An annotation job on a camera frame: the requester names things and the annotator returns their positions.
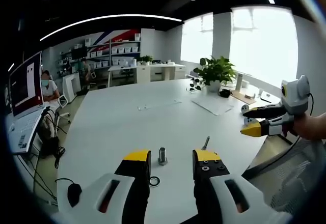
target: screw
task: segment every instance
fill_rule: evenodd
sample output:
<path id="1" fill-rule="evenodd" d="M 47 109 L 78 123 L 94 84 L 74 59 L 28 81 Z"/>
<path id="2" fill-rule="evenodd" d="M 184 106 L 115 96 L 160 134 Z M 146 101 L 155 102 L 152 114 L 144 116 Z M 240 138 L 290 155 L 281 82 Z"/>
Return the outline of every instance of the screw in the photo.
<path id="1" fill-rule="evenodd" d="M 218 170 L 222 171 L 222 170 L 225 170 L 225 166 L 222 164 L 218 167 Z"/>
<path id="2" fill-rule="evenodd" d="M 203 167 L 202 167 L 202 170 L 205 171 L 205 172 L 206 172 L 206 171 L 209 171 L 209 167 L 208 167 L 208 166 L 203 166 Z"/>
<path id="3" fill-rule="evenodd" d="M 160 148 L 158 151 L 158 163 L 160 165 L 165 165 L 168 163 L 167 160 L 167 155 L 166 155 L 166 149 L 165 148 Z"/>
<path id="4" fill-rule="evenodd" d="M 202 147 L 202 150 L 206 150 L 207 145 L 208 145 L 208 141 L 209 141 L 209 136 L 206 138 L 206 141 L 205 141 L 204 146 Z"/>

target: black ceiling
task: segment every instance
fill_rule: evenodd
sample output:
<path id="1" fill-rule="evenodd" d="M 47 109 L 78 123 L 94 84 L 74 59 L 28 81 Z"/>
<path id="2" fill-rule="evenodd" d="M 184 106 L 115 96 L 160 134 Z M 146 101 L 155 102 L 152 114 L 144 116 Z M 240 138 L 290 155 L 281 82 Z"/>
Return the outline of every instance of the black ceiling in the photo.
<path id="1" fill-rule="evenodd" d="M 268 0 L 15 0 L 12 16 L 17 42 L 29 55 L 74 37 L 107 30 L 155 28 L 168 30 L 180 22 L 153 18 L 112 18 L 90 21 L 65 29 L 40 42 L 43 36 L 69 24 L 111 14 L 154 14 L 189 19 L 202 13 L 222 13 L 231 7 L 269 4 Z M 293 13 L 310 19 L 299 0 L 275 0 Z"/>

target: bottle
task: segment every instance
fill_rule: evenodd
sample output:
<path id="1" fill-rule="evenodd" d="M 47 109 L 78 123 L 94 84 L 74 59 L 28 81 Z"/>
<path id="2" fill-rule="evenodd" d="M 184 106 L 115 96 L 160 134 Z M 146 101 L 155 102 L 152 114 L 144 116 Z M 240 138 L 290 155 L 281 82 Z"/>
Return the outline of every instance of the bottle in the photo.
<path id="1" fill-rule="evenodd" d="M 239 73 L 238 79 L 236 80 L 236 86 L 235 86 L 236 91 L 240 91 L 240 89 L 241 89 L 242 77 L 243 77 L 243 75 Z"/>

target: laptop screen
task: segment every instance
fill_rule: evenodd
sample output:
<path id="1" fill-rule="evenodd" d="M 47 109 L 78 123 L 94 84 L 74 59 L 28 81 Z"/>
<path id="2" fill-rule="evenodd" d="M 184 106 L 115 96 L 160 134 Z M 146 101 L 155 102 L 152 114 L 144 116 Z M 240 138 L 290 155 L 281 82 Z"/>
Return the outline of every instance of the laptop screen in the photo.
<path id="1" fill-rule="evenodd" d="M 10 75 L 13 115 L 43 104 L 40 81 L 41 52 L 30 57 Z"/>

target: hand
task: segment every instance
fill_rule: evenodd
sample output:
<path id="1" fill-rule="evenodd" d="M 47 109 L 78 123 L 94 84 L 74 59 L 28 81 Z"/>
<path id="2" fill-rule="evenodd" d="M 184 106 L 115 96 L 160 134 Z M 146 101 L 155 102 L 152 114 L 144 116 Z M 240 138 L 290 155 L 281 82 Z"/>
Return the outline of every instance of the hand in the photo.
<path id="1" fill-rule="evenodd" d="M 44 101 L 44 102 L 48 102 L 48 101 L 49 101 L 49 97 L 47 97 L 47 96 L 43 96 L 43 101 Z"/>
<path id="2" fill-rule="evenodd" d="M 305 139 L 312 139 L 314 133 L 314 117 L 303 114 L 299 117 L 294 117 L 294 121 L 291 124 L 287 124 L 283 126 L 284 136 L 287 136 L 287 132 L 289 131 L 293 135 L 299 135 Z"/>

